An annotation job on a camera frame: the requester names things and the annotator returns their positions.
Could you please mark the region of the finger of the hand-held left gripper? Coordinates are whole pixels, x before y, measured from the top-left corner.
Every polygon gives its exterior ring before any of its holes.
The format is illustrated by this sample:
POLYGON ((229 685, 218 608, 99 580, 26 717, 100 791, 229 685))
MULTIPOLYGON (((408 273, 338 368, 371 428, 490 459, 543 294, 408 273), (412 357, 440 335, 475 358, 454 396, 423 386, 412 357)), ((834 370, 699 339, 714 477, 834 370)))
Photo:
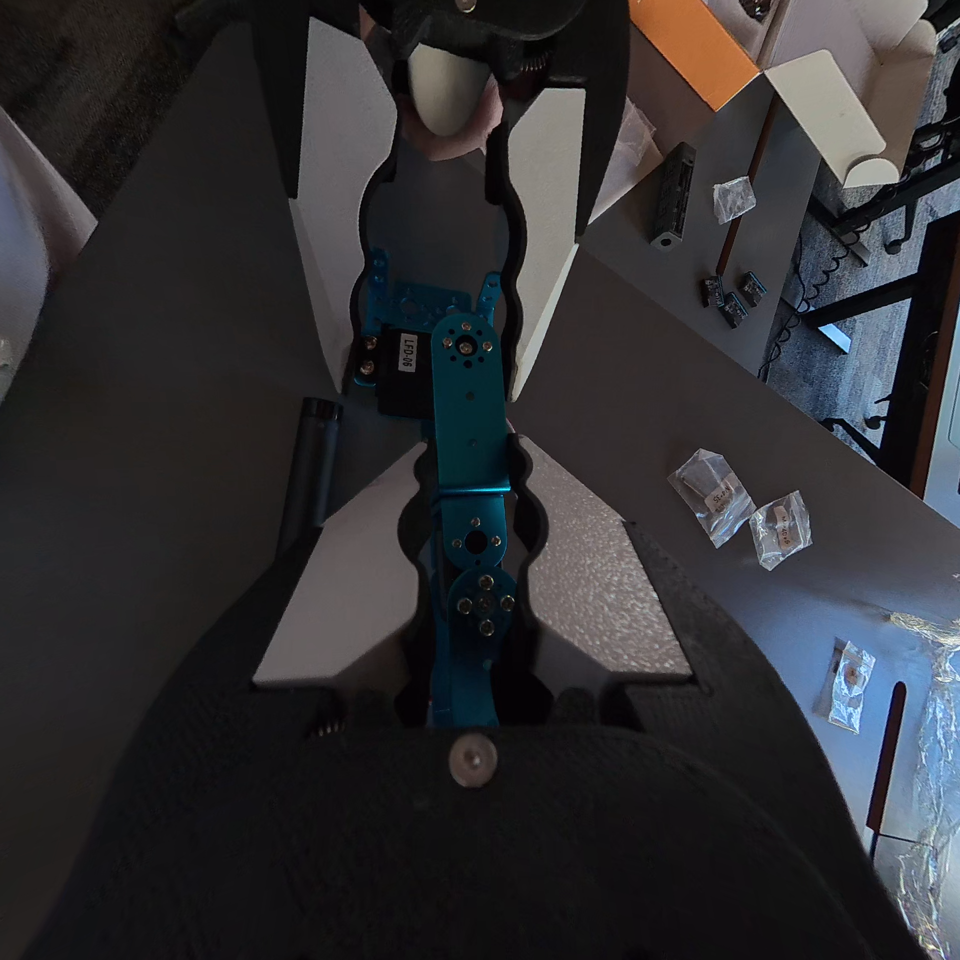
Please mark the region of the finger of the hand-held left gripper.
POLYGON ((289 201, 310 306, 331 381, 342 391, 365 270, 361 208, 394 148, 398 110, 367 45, 312 18, 307 33, 296 195, 289 201))
POLYGON ((507 396, 520 398, 546 341, 579 249, 576 238, 586 91, 545 88, 504 107, 487 147, 487 171, 505 180, 509 262, 504 279, 513 322, 507 396))

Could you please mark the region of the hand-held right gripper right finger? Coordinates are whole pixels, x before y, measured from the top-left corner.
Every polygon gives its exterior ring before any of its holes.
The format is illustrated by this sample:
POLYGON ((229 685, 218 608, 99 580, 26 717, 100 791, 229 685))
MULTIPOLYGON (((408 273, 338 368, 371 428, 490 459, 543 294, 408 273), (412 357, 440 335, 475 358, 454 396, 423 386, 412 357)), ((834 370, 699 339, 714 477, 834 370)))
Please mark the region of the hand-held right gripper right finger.
POLYGON ((686 683, 690 664, 622 516, 531 438, 525 489, 545 511, 527 572, 542 683, 686 683))

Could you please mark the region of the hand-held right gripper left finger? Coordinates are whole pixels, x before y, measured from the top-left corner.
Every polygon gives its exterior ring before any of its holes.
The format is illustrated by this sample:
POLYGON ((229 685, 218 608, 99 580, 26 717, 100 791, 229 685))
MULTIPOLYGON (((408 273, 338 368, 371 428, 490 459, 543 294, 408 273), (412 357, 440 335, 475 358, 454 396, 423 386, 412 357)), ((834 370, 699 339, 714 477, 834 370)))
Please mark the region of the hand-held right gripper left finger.
POLYGON ((402 637, 420 604, 430 494, 422 440, 324 524, 263 658, 260 690, 400 690, 402 637))

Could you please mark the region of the black screwdriver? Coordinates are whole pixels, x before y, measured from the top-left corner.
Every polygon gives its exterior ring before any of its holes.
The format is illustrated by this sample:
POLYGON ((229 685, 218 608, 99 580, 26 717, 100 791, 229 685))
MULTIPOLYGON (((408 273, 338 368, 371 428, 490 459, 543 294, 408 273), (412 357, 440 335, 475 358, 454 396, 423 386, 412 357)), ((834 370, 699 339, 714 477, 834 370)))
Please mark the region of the black screwdriver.
POLYGON ((301 402, 276 557, 325 524, 343 412, 340 403, 318 397, 301 402))

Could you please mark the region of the blue toy robot arm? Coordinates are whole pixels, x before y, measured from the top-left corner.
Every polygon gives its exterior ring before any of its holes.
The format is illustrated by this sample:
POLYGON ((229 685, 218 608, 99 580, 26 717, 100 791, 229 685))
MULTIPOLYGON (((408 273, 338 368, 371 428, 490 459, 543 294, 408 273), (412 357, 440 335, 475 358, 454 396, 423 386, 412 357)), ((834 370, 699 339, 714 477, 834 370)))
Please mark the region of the blue toy robot arm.
POLYGON ((427 442, 427 577, 435 653, 426 705, 439 728, 496 727, 494 664, 513 626, 509 425, 495 325, 498 271, 479 293, 391 281, 369 251, 354 381, 379 414, 418 422, 427 442))

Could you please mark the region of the grey side desk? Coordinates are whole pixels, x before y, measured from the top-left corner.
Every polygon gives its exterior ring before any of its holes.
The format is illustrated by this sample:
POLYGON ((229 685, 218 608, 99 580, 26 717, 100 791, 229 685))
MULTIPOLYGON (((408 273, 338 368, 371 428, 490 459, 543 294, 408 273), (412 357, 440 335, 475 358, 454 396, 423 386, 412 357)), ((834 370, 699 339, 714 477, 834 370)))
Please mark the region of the grey side desk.
POLYGON ((652 244, 666 161, 651 167, 629 193, 588 228, 584 247, 594 258, 630 283, 723 354, 755 375, 765 360, 779 296, 820 165, 820 155, 784 104, 774 123, 752 182, 755 207, 740 220, 724 274, 724 288, 734 289, 754 273, 766 287, 761 304, 733 328, 717 311, 702 304, 700 281, 714 273, 729 226, 714 213, 714 186, 748 174, 775 90, 764 75, 755 78, 716 113, 688 115, 668 132, 666 119, 653 124, 667 158, 670 140, 684 141, 696 152, 679 244, 652 244))

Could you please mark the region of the person's left hand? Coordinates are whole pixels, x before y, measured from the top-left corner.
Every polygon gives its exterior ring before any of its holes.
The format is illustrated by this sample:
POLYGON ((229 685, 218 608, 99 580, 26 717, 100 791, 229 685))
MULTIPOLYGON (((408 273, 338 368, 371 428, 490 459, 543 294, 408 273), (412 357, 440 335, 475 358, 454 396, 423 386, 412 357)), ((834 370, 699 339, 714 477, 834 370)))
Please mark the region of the person's left hand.
POLYGON ((489 136, 502 121, 503 103, 494 75, 488 77, 467 123, 454 134, 441 136, 430 131, 409 95, 398 93, 395 100, 402 138, 431 162, 455 160, 474 150, 486 152, 489 136))

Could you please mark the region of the clear screw bag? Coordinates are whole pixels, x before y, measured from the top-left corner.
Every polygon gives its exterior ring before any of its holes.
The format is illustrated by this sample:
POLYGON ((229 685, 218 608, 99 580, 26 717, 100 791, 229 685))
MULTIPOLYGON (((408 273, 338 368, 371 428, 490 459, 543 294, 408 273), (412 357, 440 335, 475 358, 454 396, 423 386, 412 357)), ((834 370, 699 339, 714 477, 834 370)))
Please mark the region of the clear screw bag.
POLYGON ((725 225, 753 210, 757 197, 749 175, 714 184, 713 212, 718 224, 725 225))
POLYGON ((866 649, 836 637, 813 714, 859 735, 865 691, 876 664, 877 658, 866 649))
POLYGON ((726 459, 698 449, 668 476, 715 548, 725 546, 758 509, 726 459))
POLYGON ((810 513, 798 490, 756 509, 748 522, 763 570, 774 570, 784 560, 812 545, 810 513))
POLYGON ((617 197, 623 196, 662 163, 664 156, 655 143, 655 132, 646 115, 627 97, 607 168, 617 197))

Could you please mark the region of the black ridged block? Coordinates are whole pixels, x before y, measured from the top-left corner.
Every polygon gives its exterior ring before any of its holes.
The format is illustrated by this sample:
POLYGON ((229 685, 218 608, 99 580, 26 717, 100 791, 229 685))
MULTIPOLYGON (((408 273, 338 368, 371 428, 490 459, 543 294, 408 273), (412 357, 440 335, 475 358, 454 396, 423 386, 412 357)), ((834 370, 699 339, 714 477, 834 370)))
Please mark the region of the black ridged block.
POLYGON ((684 239, 696 158, 697 150, 681 141, 661 164, 651 237, 658 251, 675 249, 684 239))

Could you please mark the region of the orange flat panel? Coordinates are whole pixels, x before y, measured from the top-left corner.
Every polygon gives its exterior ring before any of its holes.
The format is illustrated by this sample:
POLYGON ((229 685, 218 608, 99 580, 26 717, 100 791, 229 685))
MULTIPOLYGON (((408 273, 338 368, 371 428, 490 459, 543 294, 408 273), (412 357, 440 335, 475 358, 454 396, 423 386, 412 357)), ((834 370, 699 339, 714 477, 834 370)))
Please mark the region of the orange flat panel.
POLYGON ((630 1, 630 20, 714 113, 761 70, 702 1, 630 1))

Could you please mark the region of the open white cardboard box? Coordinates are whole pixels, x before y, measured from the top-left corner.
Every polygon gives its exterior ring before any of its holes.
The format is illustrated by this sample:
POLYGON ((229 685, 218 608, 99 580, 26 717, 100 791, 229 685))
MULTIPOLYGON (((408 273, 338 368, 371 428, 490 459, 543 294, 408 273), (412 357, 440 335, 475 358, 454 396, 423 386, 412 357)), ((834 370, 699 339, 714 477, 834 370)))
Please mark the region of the open white cardboard box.
POLYGON ((846 189, 892 186, 926 99, 926 1, 778 2, 758 66, 846 189))

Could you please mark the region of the person's white shirt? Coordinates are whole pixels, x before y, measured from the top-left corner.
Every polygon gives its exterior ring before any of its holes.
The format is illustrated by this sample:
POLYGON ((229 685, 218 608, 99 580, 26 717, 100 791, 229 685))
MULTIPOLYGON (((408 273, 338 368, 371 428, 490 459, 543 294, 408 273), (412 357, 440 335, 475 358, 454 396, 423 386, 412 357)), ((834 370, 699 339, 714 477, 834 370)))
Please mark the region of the person's white shirt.
POLYGON ((97 223, 75 190, 2 110, 2 399, 29 350, 48 295, 97 223))

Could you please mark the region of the crinkled clear plastic wrap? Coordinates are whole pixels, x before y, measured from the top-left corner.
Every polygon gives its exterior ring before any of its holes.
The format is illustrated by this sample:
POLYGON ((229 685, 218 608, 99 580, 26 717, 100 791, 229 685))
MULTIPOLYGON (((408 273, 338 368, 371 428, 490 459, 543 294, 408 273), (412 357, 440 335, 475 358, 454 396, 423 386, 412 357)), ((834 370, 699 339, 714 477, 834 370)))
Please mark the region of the crinkled clear plastic wrap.
POLYGON ((895 900, 920 945, 936 958, 950 958, 945 889, 958 865, 958 620, 935 623, 900 611, 887 619, 923 638, 931 660, 914 789, 921 830, 914 850, 899 858, 895 900))

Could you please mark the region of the black metal desk frame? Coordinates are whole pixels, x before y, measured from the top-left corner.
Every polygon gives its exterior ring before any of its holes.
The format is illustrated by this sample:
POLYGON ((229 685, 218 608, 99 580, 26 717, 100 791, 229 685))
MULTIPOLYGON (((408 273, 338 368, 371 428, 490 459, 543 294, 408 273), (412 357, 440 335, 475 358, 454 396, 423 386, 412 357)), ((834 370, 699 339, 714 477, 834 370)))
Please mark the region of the black metal desk frame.
MULTIPOLYGON (((811 196, 807 212, 835 239, 846 234, 858 236, 870 223, 897 210, 913 209, 920 200, 937 190, 958 186, 958 156, 948 158, 903 183, 882 188, 879 198, 852 208, 842 216, 826 208, 811 196)), ((884 307, 912 303, 904 333, 906 359, 901 365, 919 364, 924 356, 931 360, 931 378, 944 379, 954 349, 958 346, 959 284, 958 212, 930 222, 924 235, 918 267, 911 273, 874 286, 857 294, 814 308, 805 315, 805 323, 822 332, 842 352, 849 347, 838 326, 852 318, 884 307)))

